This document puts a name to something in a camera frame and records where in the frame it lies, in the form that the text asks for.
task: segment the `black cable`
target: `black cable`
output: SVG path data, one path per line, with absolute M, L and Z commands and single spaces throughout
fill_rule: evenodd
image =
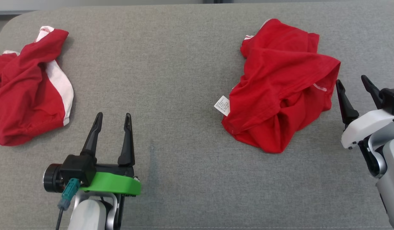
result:
M 58 221 L 57 221 L 57 226 L 55 227 L 55 230 L 59 230 L 59 226 L 61 225 L 61 219 L 62 219 L 62 214 L 64 212 L 64 208 L 59 209 L 59 215 L 58 215 Z

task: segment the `teal connector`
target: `teal connector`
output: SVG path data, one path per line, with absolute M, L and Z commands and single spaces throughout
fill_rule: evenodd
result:
M 76 178 L 72 178 L 69 180 L 67 186 L 62 192 L 61 200 L 58 203 L 58 208 L 63 210 L 68 210 L 73 196 L 77 193 L 80 187 L 80 182 Z

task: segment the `gray fabric surface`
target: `gray fabric surface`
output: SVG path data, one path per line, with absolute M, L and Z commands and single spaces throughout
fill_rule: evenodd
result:
M 103 111 L 97 158 L 115 163 L 133 116 L 142 195 L 122 229 L 391 229 L 359 150 L 343 149 L 337 97 L 280 155 L 234 140 L 214 103 L 243 74 L 239 52 L 269 18 L 321 36 L 361 114 L 375 108 L 360 75 L 394 87 L 394 1 L 83 7 L 12 19 L 0 53 L 20 51 L 40 26 L 69 31 L 59 64 L 75 99 L 71 122 L 18 147 L 0 146 L 0 230 L 53 229 L 60 194 L 50 163 L 78 154 Z M 72 209 L 64 215 L 62 229 Z

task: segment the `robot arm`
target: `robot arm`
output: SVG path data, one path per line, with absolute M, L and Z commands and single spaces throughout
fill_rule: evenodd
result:
M 336 82 L 339 105 L 345 130 L 342 145 L 352 149 L 359 146 L 394 228 L 394 89 L 378 90 L 362 76 L 366 90 L 372 95 L 377 110 L 359 117 L 345 94 L 340 80 Z
M 45 190 L 63 193 L 61 206 L 58 204 L 60 215 L 57 230 L 62 212 L 68 209 L 74 195 L 75 205 L 68 230 L 119 230 L 125 197 L 140 195 L 141 184 L 134 176 L 133 170 L 135 161 L 130 114 L 127 113 L 125 117 L 124 144 L 116 165 L 98 164 L 95 158 L 101 127 L 102 113 L 100 112 L 95 118 L 81 153 L 70 154 L 64 163 L 51 164 L 45 171 L 43 178 Z M 106 202 L 104 197 L 112 199 L 112 202 Z

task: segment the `cable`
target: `cable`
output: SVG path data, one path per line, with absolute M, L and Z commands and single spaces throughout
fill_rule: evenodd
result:
M 59 230 L 59 226 L 61 225 L 61 219 L 62 219 L 62 214 L 64 212 L 64 208 L 59 209 L 59 215 L 58 215 L 58 221 L 57 221 L 57 226 L 55 227 L 55 230 Z
M 72 178 L 69 180 L 67 186 L 65 187 L 64 191 L 62 192 L 61 199 L 58 203 L 59 208 L 59 215 L 56 230 L 59 230 L 59 226 L 61 225 L 62 214 L 64 210 L 68 210 L 71 200 L 76 192 L 79 190 L 80 181 L 76 178 Z

